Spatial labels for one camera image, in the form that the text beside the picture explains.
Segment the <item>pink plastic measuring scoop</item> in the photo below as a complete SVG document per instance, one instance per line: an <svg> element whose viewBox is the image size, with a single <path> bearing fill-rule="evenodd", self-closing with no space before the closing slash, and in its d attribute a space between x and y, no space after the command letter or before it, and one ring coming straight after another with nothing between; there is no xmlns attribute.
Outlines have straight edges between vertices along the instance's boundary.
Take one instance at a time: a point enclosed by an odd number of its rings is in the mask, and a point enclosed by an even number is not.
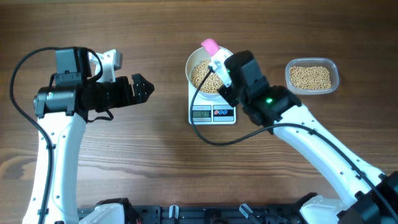
<svg viewBox="0 0 398 224"><path fill-rule="evenodd" d="M205 39L201 46L207 51L210 57L214 56L220 49L220 46L213 39Z"/></svg>

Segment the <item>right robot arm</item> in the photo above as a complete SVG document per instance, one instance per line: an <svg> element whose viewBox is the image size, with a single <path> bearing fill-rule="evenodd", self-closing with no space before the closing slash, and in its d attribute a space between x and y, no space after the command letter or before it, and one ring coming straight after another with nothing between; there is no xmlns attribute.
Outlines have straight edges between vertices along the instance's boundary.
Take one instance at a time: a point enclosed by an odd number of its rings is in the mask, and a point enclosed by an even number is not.
<svg viewBox="0 0 398 224"><path fill-rule="evenodd" d="M250 120L301 153L338 194L304 200L298 210L306 223L397 223L397 172L386 175L357 156L296 95L270 86L250 51L221 61Z"/></svg>

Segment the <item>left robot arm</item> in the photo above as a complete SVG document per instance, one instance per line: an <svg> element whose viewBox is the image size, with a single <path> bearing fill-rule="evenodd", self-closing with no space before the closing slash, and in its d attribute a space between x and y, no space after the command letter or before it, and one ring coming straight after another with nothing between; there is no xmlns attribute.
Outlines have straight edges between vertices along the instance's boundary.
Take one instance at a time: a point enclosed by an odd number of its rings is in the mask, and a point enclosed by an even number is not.
<svg viewBox="0 0 398 224"><path fill-rule="evenodd" d="M78 223L76 180L78 156L90 111L145 103L155 90L141 74L116 77L121 54L96 54L86 47L55 49L57 71L34 98L39 150L34 186L23 223Z"/></svg>

